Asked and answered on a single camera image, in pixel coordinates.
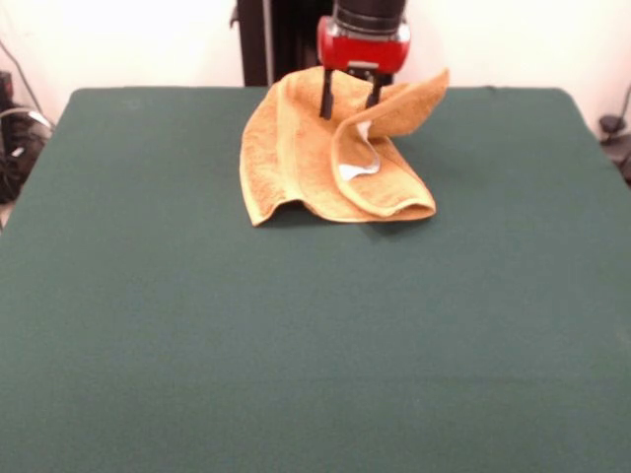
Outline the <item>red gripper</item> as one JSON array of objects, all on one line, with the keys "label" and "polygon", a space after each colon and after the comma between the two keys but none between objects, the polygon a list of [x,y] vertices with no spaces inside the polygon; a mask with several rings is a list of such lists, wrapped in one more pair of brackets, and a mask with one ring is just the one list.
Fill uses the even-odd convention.
[{"label": "red gripper", "polygon": [[367,70],[372,73],[372,90],[366,108],[379,103],[382,75],[398,73],[407,58],[411,41],[410,27],[402,22],[395,33],[359,34],[339,26],[333,17],[322,17],[317,25],[317,56],[323,70],[319,116],[330,119],[333,109],[333,70]]}]

